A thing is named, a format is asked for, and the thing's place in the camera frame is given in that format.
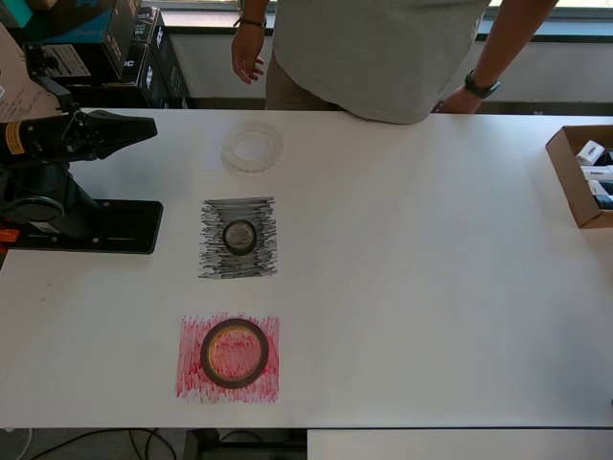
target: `bracelet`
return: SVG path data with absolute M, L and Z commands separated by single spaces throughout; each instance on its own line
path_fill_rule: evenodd
M 250 26 L 258 26 L 258 27 L 262 27 L 263 29 L 266 28 L 266 19 L 264 18 L 264 20 L 262 22 L 258 22 L 258 21 L 252 21 L 250 19 L 245 19 L 244 17 L 240 17 L 237 22 L 234 23 L 234 27 L 236 27 L 238 24 L 249 24 Z

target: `orange label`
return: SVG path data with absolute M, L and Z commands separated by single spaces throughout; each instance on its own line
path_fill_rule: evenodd
M 21 143 L 21 137 L 19 137 L 19 127 L 21 122 L 9 123 L 5 129 L 5 136 L 7 138 L 7 146 L 11 151 L 11 155 L 21 155 L 26 151 L 23 149 Z

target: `khaki pants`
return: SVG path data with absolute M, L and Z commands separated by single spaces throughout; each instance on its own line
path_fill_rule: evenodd
M 298 86 L 273 53 L 266 76 L 266 110 L 342 110 Z

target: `wall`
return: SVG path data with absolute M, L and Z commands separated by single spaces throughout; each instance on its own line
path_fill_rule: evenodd
M 271 37 L 262 57 L 268 61 Z M 172 43 L 196 98 L 263 98 L 264 84 L 242 83 L 232 71 L 230 35 L 174 35 Z M 476 43 L 449 88 L 474 67 Z M 613 102 L 613 44 L 530 43 L 507 70 L 497 101 Z

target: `wristwatch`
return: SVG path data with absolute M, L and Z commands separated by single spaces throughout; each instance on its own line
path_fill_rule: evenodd
M 474 78 L 472 77 L 472 74 L 474 73 L 475 71 L 471 70 L 468 73 L 468 75 L 466 75 L 466 78 L 464 80 L 464 86 L 468 91 L 470 91 L 475 96 L 481 99 L 485 99 L 486 97 L 490 96 L 491 93 L 493 93 L 495 90 L 497 90 L 500 87 L 500 81 L 497 81 L 495 84 L 493 84 L 492 86 L 488 86 L 487 88 L 478 87 L 475 84 Z
M 266 28 L 266 18 L 264 18 L 264 20 L 262 22 L 258 22 L 258 21 L 252 21 L 251 19 L 245 19 L 244 17 L 240 17 L 237 22 L 234 23 L 234 27 L 236 27 L 238 24 L 249 24 L 251 26 L 258 26 L 258 27 L 262 27 L 263 29 Z

